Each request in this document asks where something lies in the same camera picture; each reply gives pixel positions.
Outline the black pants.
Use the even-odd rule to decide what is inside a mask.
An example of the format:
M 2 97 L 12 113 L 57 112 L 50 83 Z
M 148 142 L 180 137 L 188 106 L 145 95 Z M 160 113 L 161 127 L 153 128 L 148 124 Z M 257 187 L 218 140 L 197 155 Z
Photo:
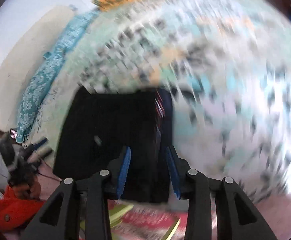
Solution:
M 77 90 L 59 137 L 53 173 L 59 178 L 89 178 L 131 150 L 122 198 L 165 203 L 170 176 L 166 149 L 173 140 L 173 100 L 163 88 L 127 94 Z

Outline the red patterned floor rug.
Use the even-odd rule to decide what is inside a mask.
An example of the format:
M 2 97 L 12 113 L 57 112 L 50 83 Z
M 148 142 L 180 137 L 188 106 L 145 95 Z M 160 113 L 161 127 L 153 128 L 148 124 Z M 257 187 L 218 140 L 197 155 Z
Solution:
M 184 239 L 187 213 L 114 203 L 109 219 L 113 239 Z

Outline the orange knit sweater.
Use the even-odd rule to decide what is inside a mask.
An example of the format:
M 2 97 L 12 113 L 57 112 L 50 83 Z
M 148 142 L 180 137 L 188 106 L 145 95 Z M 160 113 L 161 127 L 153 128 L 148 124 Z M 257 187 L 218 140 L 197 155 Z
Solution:
M 9 232 L 23 226 L 44 204 L 45 201 L 40 199 L 18 198 L 13 188 L 7 185 L 0 199 L 0 231 Z

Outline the pink dotted pajama pants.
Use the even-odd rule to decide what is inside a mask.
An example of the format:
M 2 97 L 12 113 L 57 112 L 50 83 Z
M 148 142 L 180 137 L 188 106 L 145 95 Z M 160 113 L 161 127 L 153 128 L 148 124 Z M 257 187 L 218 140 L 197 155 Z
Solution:
M 291 237 L 291 194 L 270 196 L 256 207 L 278 239 Z

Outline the near blue floral pillow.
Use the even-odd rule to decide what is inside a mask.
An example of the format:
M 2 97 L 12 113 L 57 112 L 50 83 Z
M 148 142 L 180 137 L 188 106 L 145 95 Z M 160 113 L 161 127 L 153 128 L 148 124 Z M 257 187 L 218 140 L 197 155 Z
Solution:
M 17 114 L 16 142 L 22 144 L 29 135 L 39 107 L 64 64 L 64 52 L 52 53 L 38 68 L 23 93 Z

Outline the blue floral pillow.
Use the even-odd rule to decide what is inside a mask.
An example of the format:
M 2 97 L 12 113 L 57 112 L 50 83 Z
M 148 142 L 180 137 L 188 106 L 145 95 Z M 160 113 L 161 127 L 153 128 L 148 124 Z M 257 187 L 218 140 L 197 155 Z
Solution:
M 65 55 L 70 52 L 85 34 L 90 23 L 94 22 L 99 14 L 100 11 L 98 9 L 94 9 L 76 15 L 62 31 L 52 49 L 44 54 L 44 59 L 47 60 L 54 54 Z
M 17 114 L 16 142 L 22 144 L 29 135 L 39 107 L 64 64 L 64 52 L 52 53 L 38 68 L 23 93 Z

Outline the floral bed sheet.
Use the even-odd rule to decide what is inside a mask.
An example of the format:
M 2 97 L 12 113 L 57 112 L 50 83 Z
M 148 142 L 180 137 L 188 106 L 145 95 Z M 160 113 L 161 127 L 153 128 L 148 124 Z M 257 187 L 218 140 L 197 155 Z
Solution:
M 231 176 L 254 201 L 291 193 L 291 22 L 264 0 L 139 0 L 100 11 L 43 99 L 27 145 L 57 149 L 79 87 L 160 86 L 174 144 L 195 168 Z

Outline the far blue floral pillow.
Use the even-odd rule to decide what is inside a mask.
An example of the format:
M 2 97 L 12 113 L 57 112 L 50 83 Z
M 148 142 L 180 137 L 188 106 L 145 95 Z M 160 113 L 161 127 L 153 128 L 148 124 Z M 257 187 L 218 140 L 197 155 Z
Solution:
M 44 59 L 47 60 L 54 54 L 65 55 L 70 52 L 85 34 L 90 23 L 94 22 L 99 14 L 100 11 L 98 9 L 94 9 L 76 15 L 62 31 L 52 49 L 44 54 Z

